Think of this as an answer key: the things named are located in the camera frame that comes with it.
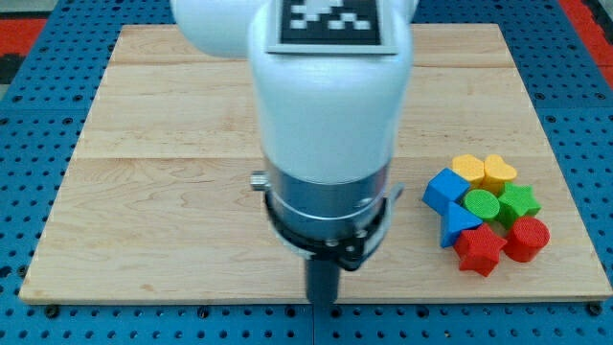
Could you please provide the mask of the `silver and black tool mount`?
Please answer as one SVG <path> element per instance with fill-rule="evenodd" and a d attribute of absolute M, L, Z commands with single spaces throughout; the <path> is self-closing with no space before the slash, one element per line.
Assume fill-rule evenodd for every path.
<path fill-rule="evenodd" d="M 389 167 L 344 183 L 315 183 L 271 162 L 253 171 L 250 185 L 263 193 L 277 238 L 295 254 L 355 271 L 387 235 L 404 185 L 386 187 Z"/>

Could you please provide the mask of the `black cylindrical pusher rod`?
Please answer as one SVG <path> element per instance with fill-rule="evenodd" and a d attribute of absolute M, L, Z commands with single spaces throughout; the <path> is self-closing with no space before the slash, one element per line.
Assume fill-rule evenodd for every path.
<path fill-rule="evenodd" d="M 338 296 L 340 267 L 333 261 L 306 261 L 306 297 L 311 304 L 333 304 Z"/>

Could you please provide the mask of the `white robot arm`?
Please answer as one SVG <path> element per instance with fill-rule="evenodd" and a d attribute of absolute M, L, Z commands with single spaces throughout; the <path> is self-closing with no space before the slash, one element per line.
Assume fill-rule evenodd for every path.
<path fill-rule="evenodd" d="M 336 300 L 342 271 L 379 247 L 402 186 L 388 171 L 410 78 L 414 1 L 172 0 L 198 50 L 246 58 L 277 237 L 306 261 L 306 295 Z"/>

